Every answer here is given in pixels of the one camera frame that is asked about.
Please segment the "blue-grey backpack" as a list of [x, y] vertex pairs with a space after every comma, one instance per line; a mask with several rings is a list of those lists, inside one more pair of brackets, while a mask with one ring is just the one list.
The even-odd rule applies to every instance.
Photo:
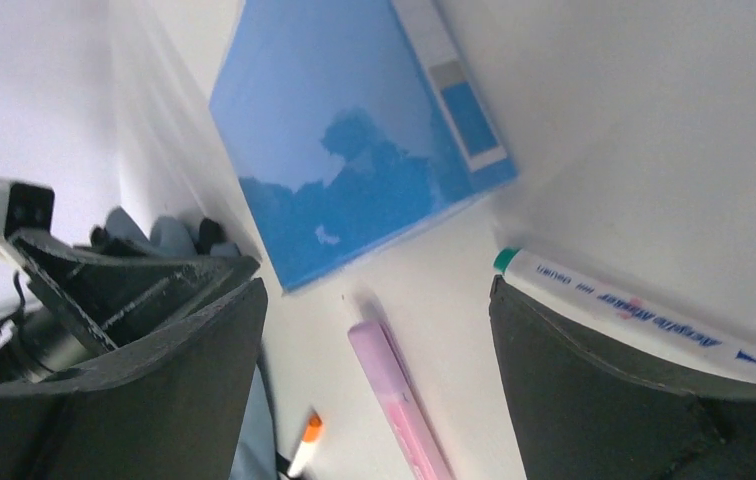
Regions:
[[[105, 224], [93, 228], [91, 246], [105, 247], [110, 240], [130, 241], [147, 254], [170, 258], [219, 256], [238, 258], [239, 247], [229, 241], [222, 226], [203, 218], [196, 228], [172, 216], [156, 219], [145, 233], [121, 207], [109, 212]], [[256, 364], [238, 437], [231, 479], [277, 479], [275, 438], [270, 402], [260, 365]]]

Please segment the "blue binder folder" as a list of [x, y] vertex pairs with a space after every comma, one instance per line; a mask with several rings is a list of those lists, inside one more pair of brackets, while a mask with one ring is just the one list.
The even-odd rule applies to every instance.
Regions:
[[287, 292], [518, 174], [432, 1], [248, 1], [209, 107]]

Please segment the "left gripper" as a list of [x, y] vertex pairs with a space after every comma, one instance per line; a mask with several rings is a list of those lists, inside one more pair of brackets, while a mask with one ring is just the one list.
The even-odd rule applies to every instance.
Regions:
[[24, 260], [29, 288], [50, 310], [0, 319], [0, 383], [40, 382], [118, 349], [105, 332], [149, 332], [169, 316], [203, 307], [217, 291], [245, 283], [259, 269], [250, 256], [170, 258], [67, 245], [35, 229], [10, 243]]

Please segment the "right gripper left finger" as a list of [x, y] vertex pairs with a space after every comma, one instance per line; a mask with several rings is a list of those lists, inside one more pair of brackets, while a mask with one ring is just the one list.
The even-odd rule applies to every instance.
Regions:
[[203, 310], [39, 383], [0, 384], [0, 479], [225, 479], [268, 296]]

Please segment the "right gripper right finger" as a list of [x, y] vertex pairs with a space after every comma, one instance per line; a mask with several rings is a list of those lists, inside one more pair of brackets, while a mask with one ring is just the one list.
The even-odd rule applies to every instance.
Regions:
[[530, 479], [756, 479], [756, 384], [660, 359], [496, 276], [490, 325]]

